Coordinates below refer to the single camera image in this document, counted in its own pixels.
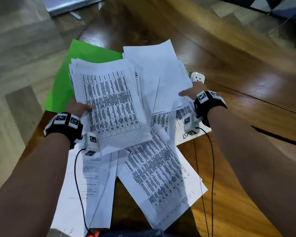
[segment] brown wooden table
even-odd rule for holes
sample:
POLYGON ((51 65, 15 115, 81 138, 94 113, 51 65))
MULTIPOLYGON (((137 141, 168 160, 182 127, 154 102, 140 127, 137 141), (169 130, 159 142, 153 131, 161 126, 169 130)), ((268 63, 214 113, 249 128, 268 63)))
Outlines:
MULTIPOLYGON (((187 0, 107 0, 80 40, 123 52, 126 45, 158 44, 171 39, 188 71, 206 76, 206 85, 221 95, 230 110, 252 125, 296 142, 296 52, 225 24, 187 0)), ((45 111, 21 159, 43 139, 55 115, 45 111)), ((246 195, 221 154, 215 152, 214 234, 280 236, 246 195)), ((213 162, 205 135, 178 146, 209 189, 204 204, 211 230, 213 162)), ((144 215, 122 183, 114 192, 112 229, 148 229, 144 215)), ((202 199, 185 212, 169 232, 207 236, 202 199)))

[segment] green paper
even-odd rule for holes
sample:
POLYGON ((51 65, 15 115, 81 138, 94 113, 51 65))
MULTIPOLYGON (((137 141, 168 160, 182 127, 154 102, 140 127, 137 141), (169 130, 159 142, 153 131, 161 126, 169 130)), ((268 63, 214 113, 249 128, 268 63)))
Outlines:
POLYGON ((111 62, 123 59, 122 53, 73 40, 62 66, 55 76, 55 81, 44 105, 44 109, 56 113, 64 112, 68 101, 73 97, 74 90, 69 77, 71 58, 82 59, 92 63, 111 62))

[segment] wristband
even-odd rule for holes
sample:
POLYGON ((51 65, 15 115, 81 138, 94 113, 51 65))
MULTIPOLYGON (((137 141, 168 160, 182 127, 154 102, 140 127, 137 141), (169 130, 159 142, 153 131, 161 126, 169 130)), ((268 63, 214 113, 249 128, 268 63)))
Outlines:
POLYGON ((61 133, 70 140, 70 149, 75 146, 75 140, 82 139, 83 124, 80 122, 78 116, 72 115, 68 112, 57 114, 50 120, 44 130, 45 137, 51 133, 61 133))
POLYGON ((223 106, 227 109, 226 103, 216 92, 214 91, 202 91, 197 95, 194 101, 194 108, 197 118, 202 118, 202 122, 207 127, 210 127, 207 114, 209 110, 216 106, 223 106))

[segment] black cable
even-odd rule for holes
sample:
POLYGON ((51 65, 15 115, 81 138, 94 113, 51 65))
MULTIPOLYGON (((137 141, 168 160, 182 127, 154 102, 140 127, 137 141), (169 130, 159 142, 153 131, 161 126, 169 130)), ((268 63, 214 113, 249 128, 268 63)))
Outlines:
MULTIPOLYGON (((195 147, 195 140, 193 139, 193 143, 194 143, 194 152, 195 152, 195 159, 196 159, 196 169, 197 169, 197 173, 198 172, 198 164, 197 164, 197 156, 196 156, 196 147, 195 147)), ((209 230, 208 230, 208 223, 207 223, 207 217, 206 217, 206 211, 205 211, 205 205, 204 205, 204 198, 202 195, 202 203, 203 203, 203 209, 204 209, 204 214, 205 214, 205 222, 206 222, 206 228, 207 228, 207 235, 209 237, 209 230)))
POLYGON ((83 151, 85 149, 81 149, 79 150, 77 156, 76 156, 76 159, 74 161, 74 180, 76 181, 76 187, 77 187, 77 191, 78 191, 78 195, 79 195, 79 199, 80 199, 80 203, 81 203, 81 208, 82 208, 82 213, 83 213, 83 221, 85 223, 85 228, 87 229, 88 233, 91 234, 91 235, 94 235, 90 229, 87 227, 87 224, 86 224, 86 218, 85 218, 85 210, 83 209, 83 203, 82 203, 82 199, 81 199, 81 195, 80 195, 80 191, 79 191, 79 187, 78 187, 78 183, 77 183, 77 176, 76 176, 76 163, 77 163, 77 159, 78 159, 78 155, 80 154, 81 151, 83 151))
POLYGON ((206 133, 205 130, 203 130, 201 127, 196 127, 196 129, 201 129, 206 135, 207 135, 207 138, 209 139, 209 142, 210 142, 210 146, 211 146, 211 152, 212 152, 212 155, 213 155, 213 181, 211 183, 211 236, 214 237, 214 214, 213 214, 213 211, 214 211, 214 208, 213 208, 213 199, 214 199, 214 180, 215 180, 215 158, 214 158, 214 148, 213 148, 213 144, 211 142, 211 139, 209 137, 209 135, 206 133))

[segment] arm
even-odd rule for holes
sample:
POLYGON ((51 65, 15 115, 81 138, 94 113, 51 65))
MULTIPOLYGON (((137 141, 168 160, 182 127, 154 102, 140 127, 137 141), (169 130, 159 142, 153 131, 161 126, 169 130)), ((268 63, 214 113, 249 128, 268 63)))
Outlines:
MULTIPOLYGON (((207 88, 195 83, 179 95, 207 88)), ((210 127, 243 189, 283 236, 296 236, 296 162, 239 116, 222 106, 209 110, 210 127)))
MULTIPOLYGON (((90 109, 71 100, 66 112, 82 116, 90 109)), ((48 234, 65 177, 69 139, 49 134, 0 188, 0 236, 48 234)))

